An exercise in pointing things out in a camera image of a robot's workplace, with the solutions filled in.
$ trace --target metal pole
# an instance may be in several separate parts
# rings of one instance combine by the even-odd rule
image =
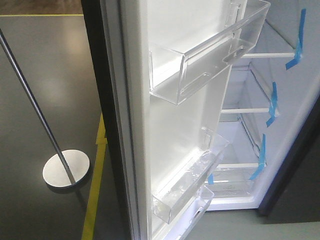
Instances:
[[[42,123],[42,125],[44,127],[44,130],[46,131],[47,135],[49,136],[49,139],[50,139],[50,141],[51,141],[56,153],[58,154],[58,156],[59,156],[59,158],[60,158],[60,160],[61,160],[61,162],[63,164],[63,167],[64,167],[64,169],[66,171],[66,174],[69,177],[69,180],[70,180],[71,184],[75,184],[76,181],[75,181],[75,178],[74,178],[74,176],[72,175],[72,173],[70,171],[68,163],[67,163],[64,155],[62,154],[62,152],[60,150],[60,147],[59,147],[59,145],[58,145],[53,133],[51,132],[51,129],[50,129],[50,127],[49,127],[49,125],[48,125],[48,123],[47,123],[47,121],[45,119],[45,116],[43,115],[43,113],[42,113],[42,111],[41,111],[41,109],[40,109],[40,107],[39,107],[39,105],[38,105],[38,103],[36,101],[36,98],[33,95],[25,76],[23,75],[23,73],[22,73],[22,71],[21,71],[21,69],[20,69],[20,67],[19,67],[19,65],[18,65],[18,63],[17,63],[17,61],[15,59],[15,56],[12,53],[12,51],[11,51],[11,49],[10,49],[8,43],[7,43],[7,40],[6,40],[5,36],[4,36],[1,28],[0,28],[0,42],[1,42],[1,46],[2,46],[2,48],[4,50],[4,52],[5,52],[8,60],[9,60],[9,62],[11,63],[11,65],[12,65],[14,71],[15,71],[16,76],[18,77],[18,79],[19,79],[19,81],[20,81],[25,93],[27,94],[27,96],[28,96],[28,98],[29,98],[29,100],[30,100],[30,102],[31,102],[36,114],[38,115],[38,117],[39,117],[39,119],[40,119],[40,121],[41,121],[41,123]]]

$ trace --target yellow tape on floor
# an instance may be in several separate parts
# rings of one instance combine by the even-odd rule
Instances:
[[[101,178],[107,147],[107,139],[105,138],[105,133],[106,129],[104,125],[104,119],[101,114],[98,133],[95,142],[95,144],[97,145],[95,164],[93,169],[88,204],[86,206],[86,213],[84,218],[81,240],[92,240],[94,237]]]

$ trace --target refrigerator door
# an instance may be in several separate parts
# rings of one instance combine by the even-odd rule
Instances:
[[[214,197],[203,184],[229,144],[215,133],[231,67],[256,44],[269,3],[82,6],[128,232],[183,239]]]

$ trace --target refrigerator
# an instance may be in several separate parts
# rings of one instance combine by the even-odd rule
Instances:
[[[320,90],[316,0],[82,1],[123,220],[257,209]]]

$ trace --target gray floor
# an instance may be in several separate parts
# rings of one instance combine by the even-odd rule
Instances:
[[[207,212],[186,240],[318,240],[320,222],[264,224],[255,210]]]
[[[85,152],[93,167],[101,109],[83,17],[0,17],[0,28],[60,148]],[[67,191],[49,188],[42,169],[54,154],[0,48],[1,240],[81,239],[91,173]],[[106,238],[121,224],[110,163],[105,166],[100,209],[111,208],[100,219],[112,223],[96,232]]]
[[[1,0],[0,15],[82,14],[81,0]]]

